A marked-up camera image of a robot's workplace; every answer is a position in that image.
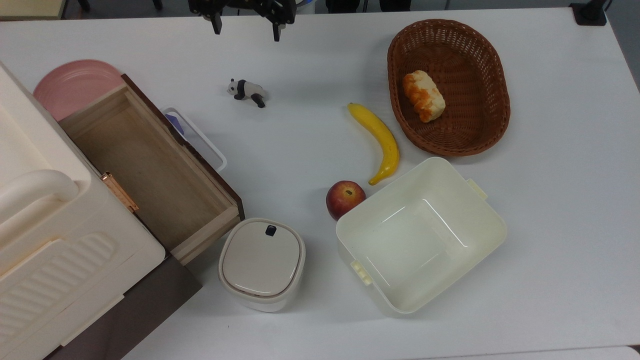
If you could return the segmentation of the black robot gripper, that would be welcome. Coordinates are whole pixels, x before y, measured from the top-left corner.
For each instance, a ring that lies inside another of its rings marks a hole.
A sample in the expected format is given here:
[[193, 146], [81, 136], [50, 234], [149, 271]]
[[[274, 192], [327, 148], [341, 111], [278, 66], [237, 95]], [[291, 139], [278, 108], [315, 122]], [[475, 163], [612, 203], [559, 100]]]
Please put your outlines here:
[[297, 14], [294, 0], [190, 0], [189, 9], [194, 14], [210, 18], [215, 34], [222, 31], [221, 11], [224, 8], [253, 10], [272, 22], [273, 39], [279, 43], [284, 25], [293, 24]]

